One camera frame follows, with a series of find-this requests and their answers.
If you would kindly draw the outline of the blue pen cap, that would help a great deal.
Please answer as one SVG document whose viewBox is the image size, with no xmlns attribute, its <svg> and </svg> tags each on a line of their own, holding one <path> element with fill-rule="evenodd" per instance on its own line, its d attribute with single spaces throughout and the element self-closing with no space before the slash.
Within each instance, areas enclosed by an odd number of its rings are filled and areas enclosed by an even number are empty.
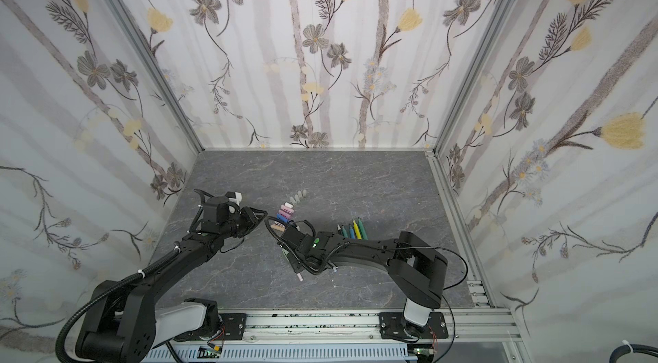
<svg viewBox="0 0 658 363">
<path fill-rule="evenodd" d="M 288 222 L 290 222 L 290 220 L 287 217 L 284 217 L 281 214 L 277 214 L 276 218 L 279 219 L 279 221 L 281 221 L 284 224 L 287 224 Z"/>
</svg>

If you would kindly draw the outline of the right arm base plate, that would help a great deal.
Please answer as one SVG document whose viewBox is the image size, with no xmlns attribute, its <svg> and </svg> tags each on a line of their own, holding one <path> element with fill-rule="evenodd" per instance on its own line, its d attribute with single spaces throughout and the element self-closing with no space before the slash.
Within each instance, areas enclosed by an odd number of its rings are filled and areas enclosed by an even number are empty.
<svg viewBox="0 0 658 363">
<path fill-rule="evenodd" d="M 427 324 L 423 327 L 407 321 L 402 312 L 382 312 L 378 317 L 382 339 L 419 342 L 449 337 L 445 317 L 439 312 L 431 312 Z"/>
</svg>

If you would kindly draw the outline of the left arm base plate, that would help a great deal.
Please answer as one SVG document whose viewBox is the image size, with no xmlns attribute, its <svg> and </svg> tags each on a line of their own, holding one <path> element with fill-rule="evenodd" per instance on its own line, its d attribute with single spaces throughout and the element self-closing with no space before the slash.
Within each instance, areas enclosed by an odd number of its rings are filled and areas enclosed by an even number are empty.
<svg viewBox="0 0 658 363">
<path fill-rule="evenodd" d="M 241 341 L 246 328 L 246 313 L 212 313 L 202 326 L 193 330 L 191 341 Z"/>
</svg>

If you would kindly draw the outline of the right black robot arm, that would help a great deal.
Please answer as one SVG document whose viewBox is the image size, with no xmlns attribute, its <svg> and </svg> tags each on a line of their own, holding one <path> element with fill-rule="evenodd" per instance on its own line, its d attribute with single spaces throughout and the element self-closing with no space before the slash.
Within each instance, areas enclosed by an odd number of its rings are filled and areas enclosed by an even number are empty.
<svg viewBox="0 0 658 363">
<path fill-rule="evenodd" d="M 394 239 L 359 240 L 333 232 L 312 236 L 289 226 L 275 239 L 294 267 L 316 276 L 341 266 L 384 272 L 406 297 L 407 325 L 426 327 L 430 314 L 441 307 L 447 258 L 411 232 L 402 231 Z"/>
</svg>

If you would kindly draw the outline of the yellow highlighter marker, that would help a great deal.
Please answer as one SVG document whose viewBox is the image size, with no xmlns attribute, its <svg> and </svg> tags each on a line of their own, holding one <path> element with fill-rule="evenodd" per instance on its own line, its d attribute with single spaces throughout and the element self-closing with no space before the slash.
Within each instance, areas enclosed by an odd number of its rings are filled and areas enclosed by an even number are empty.
<svg viewBox="0 0 658 363">
<path fill-rule="evenodd" d="M 352 226 L 353 226 L 353 232 L 354 232 L 354 235 L 356 236 L 356 239 L 358 239 L 358 240 L 363 239 L 360 228 L 359 228 L 356 220 L 352 221 Z"/>
</svg>

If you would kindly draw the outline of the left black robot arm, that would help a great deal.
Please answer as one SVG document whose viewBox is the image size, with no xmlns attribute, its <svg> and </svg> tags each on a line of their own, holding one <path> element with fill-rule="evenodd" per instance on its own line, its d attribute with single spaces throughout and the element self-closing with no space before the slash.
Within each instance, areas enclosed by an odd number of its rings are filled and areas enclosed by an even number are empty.
<svg viewBox="0 0 658 363">
<path fill-rule="evenodd" d="M 203 200 L 188 233 L 161 259 L 120 281 L 105 281 L 75 312 L 56 341 L 61 362 L 140 362 L 171 340 L 222 336 L 226 325 L 216 301 L 188 299 L 156 308 L 163 295 L 197 267 L 221 253 L 228 238 L 245 238 L 267 216 L 241 207 L 240 196 Z"/>
</svg>

